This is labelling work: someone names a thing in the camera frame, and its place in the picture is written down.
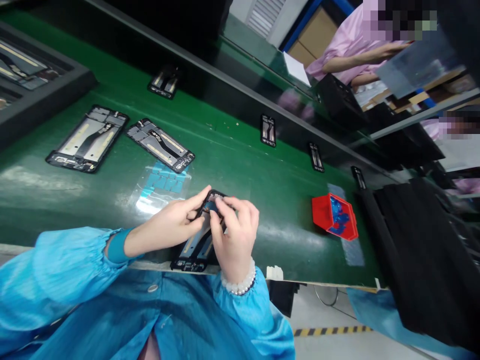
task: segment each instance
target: floor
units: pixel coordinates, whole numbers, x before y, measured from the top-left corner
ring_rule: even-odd
[[[316,287],[318,295],[326,304],[335,299],[334,287]],[[293,299],[289,322],[295,329],[361,326],[356,319],[344,289],[340,289],[333,307],[323,305],[312,285],[300,286]],[[303,359],[355,359],[355,360],[425,360],[448,359],[433,354],[425,356],[378,333],[362,332],[295,338],[296,358]]]

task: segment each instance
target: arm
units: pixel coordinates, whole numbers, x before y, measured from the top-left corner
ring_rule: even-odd
[[[220,275],[213,277],[211,287],[218,306],[240,326],[260,354],[273,359],[295,359],[292,327],[270,302],[267,282],[258,267],[253,286],[244,295],[227,291]]]
[[[171,202],[146,223],[129,230],[92,227],[43,232],[35,248],[0,268],[0,357],[42,333],[75,306],[101,294],[149,251],[182,243],[202,227],[188,214],[202,204],[210,186]]]
[[[339,73],[366,64],[380,64],[407,48],[408,44],[389,42],[385,45],[348,57],[333,57],[323,65],[324,73]]]
[[[76,305],[103,292],[128,263],[104,256],[119,230],[43,232],[35,248],[0,267],[0,356],[33,340]]]
[[[260,213],[251,202],[234,197],[217,198],[215,203],[228,228],[228,234],[224,234],[219,216],[210,210],[215,254],[226,281],[241,284],[251,274]],[[238,217],[231,207],[238,211]],[[258,267],[252,286],[243,295],[228,291],[220,275],[212,280],[211,286],[216,303],[247,334],[260,354],[275,359],[295,358],[292,328],[270,303],[267,283]]]

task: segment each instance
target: cardboard box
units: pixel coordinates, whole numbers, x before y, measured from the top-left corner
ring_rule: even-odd
[[[298,40],[315,59],[320,58],[337,32],[337,25],[322,8],[312,16]]]
[[[304,68],[315,61],[315,57],[309,53],[309,51],[298,40],[295,41],[288,54],[295,60],[301,62]]]

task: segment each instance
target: red plastic bin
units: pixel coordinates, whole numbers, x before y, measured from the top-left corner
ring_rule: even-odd
[[[330,228],[334,226],[331,197],[341,203],[343,212],[347,213],[350,217],[350,221],[345,224],[345,230],[341,235],[337,235],[330,231]],[[338,197],[330,192],[325,196],[314,197],[311,200],[311,212],[313,215],[313,223],[329,233],[340,236],[342,239],[348,241],[352,241],[353,239],[359,237],[359,231],[357,230],[357,219],[355,218],[352,204],[343,200],[341,197]]]

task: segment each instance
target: white tape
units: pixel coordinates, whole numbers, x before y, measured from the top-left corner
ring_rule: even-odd
[[[275,267],[267,266],[266,267],[266,279],[283,281],[284,280],[284,271],[281,267],[275,265]]]

